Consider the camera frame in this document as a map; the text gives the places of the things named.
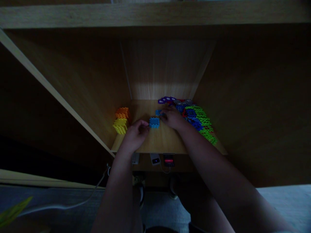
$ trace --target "floor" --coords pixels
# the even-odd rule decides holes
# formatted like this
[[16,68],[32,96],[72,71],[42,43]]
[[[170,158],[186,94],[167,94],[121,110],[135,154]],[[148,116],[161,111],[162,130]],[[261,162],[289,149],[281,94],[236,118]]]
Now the floor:
[[[311,185],[260,188],[258,191],[299,232],[311,232]],[[87,199],[91,192],[85,189],[0,186],[0,213],[29,196],[33,196],[30,206],[71,204]],[[103,192],[97,190],[87,204],[75,209],[44,210],[27,218],[45,223],[52,232],[90,232]],[[141,213],[147,227],[161,225],[178,232],[188,232],[189,213],[178,199],[173,201],[166,193],[146,193]]]

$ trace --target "cord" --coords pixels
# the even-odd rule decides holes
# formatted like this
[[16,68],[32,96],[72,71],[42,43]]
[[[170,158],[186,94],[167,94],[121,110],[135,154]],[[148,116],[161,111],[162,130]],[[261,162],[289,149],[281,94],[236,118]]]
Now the cord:
[[163,171],[165,174],[169,174],[169,173],[171,172],[171,167],[169,167],[169,171],[166,172],[166,171],[163,170],[163,168],[162,168],[162,163],[161,163],[161,162],[160,162],[160,166],[161,166],[162,171]]
[[85,204],[86,202],[88,202],[91,197],[93,196],[95,190],[97,189],[97,187],[99,186],[99,184],[102,182],[102,180],[104,179],[105,177],[105,173],[108,171],[109,169],[109,165],[107,164],[107,169],[104,171],[104,174],[103,174],[103,177],[100,179],[100,181],[98,182],[98,184],[96,185],[96,187],[93,189],[93,192],[91,193],[90,197],[88,199],[86,199],[85,201],[82,201],[80,203],[77,203],[77,204],[73,204],[73,205],[63,205],[63,204],[48,204],[48,205],[39,205],[39,206],[33,206],[33,207],[30,207],[30,208],[27,208],[25,209],[24,211],[22,211],[18,217],[21,217],[23,215],[27,215],[27,214],[30,214],[30,213],[33,213],[33,212],[37,212],[37,211],[41,211],[41,210],[46,210],[46,209],[63,209],[63,210],[66,210],[66,209],[71,209],[71,208],[75,208],[77,206],[80,206],[80,205],[83,205]]

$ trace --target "plastic building block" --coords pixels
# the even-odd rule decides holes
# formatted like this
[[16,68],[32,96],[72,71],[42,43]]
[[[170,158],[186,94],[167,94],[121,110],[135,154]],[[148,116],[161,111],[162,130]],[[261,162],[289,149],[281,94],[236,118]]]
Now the plastic building block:
[[129,108],[127,108],[127,107],[119,108],[116,111],[116,117],[118,119],[127,119],[129,121],[129,123],[132,122],[131,114],[130,114]]
[[118,134],[125,134],[128,126],[129,122],[127,119],[116,119],[113,124]]
[[192,100],[190,100],[190,99],[186,99],[186,100],[185,100],[185,103],[188,104],[188,105],[193,104]]
[[174,100],[174,103],[175,103],[176,105],[180,105],[180,104],[181,104],[181,101],[180,101],[180,100]]
[[201,122],[199,121],[199,119],[195,118],[195,117],[187,117],[187,121],[193,125],[193,127],[195,127],[195,129],[197,131],[200,131],[203,129],[203,126],[201,125]]
[[184,111],[184,109],[185,109],[185,106],[183,106],[183,105],[176,105],[176,109],[177,109],[180,113],[182,113],[182,112]]
[[184,111],[182,112],[181,114],[183,117],[187,117],[187,112],[186,112],[186,109],[184,109]]
[[172,101],[171,97],[168,97],[168,96],[163,97],[163,99],[164,99],[166,102]]
[[217,139],[205,129],[200,130],[199,133],[202,134],[212,145],[215,145],[217,143]]
[[152,117],[149,119],[149,127],[150,128],[159,128],[160,126],[160,119],[156,117]]
[[187,116],[188,117],[196,117],[197,114],[195,113],[195,111],[191,108],[186,108],[186,112],[187,112]]
[[160,114],[161,111],[162,111],[161,109],[160,110],[156,110],[155,111],[155,115],[156,116],[163,116],[163,114]]

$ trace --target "wooden cabinet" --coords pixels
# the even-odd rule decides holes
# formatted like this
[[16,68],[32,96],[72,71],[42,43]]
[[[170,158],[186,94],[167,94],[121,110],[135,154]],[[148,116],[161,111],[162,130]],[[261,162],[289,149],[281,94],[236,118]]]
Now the wooden cabinet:
[[[111,156],[115,111],[148,120],[168,95],[204,108],[216,148],[256,186],[311,181],[308,5],[87,3],[6,4],[0,41]],[[160,125],[137,152],[187,154]]]

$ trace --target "shelf board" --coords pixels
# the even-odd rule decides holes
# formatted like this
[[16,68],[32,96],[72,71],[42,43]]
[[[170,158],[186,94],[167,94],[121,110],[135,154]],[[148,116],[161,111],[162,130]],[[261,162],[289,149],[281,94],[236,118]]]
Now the shelf board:
[[[143,119],[149,122],[150,117],[154,117],[157,109],[162,109],[164,105],[158,104],[157,100],[132,100],[129,106],[133,122],[138,119]],[[112,152],[117,152],[124,135],[118,134],[111,148]],[[220,141],[216,143],[215,147],[223,154],[227,155],[227,151],[221,145]],[[160,121],[158,129],[151,128],[149,135],[136,151],[137,153],[175,153],[188,154],[186,147],[176,130],[168,127]]]

